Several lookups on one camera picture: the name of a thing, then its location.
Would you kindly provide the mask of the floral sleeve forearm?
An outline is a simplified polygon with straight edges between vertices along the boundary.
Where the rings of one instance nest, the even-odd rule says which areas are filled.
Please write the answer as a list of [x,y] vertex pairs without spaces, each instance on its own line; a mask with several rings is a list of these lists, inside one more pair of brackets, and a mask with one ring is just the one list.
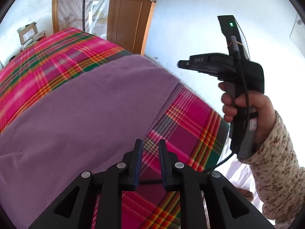
[[275,228],[288,228],[304,205],[304,167],[298,164],[290,135],[279,113],[275,125],[248,164],[256,191],[263,202],[262,214]]

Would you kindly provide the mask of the person's right hand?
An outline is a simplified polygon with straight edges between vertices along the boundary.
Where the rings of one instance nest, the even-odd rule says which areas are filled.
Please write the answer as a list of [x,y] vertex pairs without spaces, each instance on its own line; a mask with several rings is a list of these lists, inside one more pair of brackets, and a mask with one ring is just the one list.
[[[224,112],[224,120],[230,123],[237,115],[237,109],[235,108],[235,105],[238,105],[239,107],[246,106],[245,95],[243,94],[233,100],[229,93],[226,91],[224,82],[219,83],[218,86],[221,90],[224,91],[224,94],[221,97],[221,101],[224,104],[222,108]],[[248,91],[248,96],[249,105],[256,107],[258,112],[258,124],[254,143],[256,145],[261,145],[267,139],[275,125],[275,110],[270,98],[264,94],[255,90],[250,90]]]

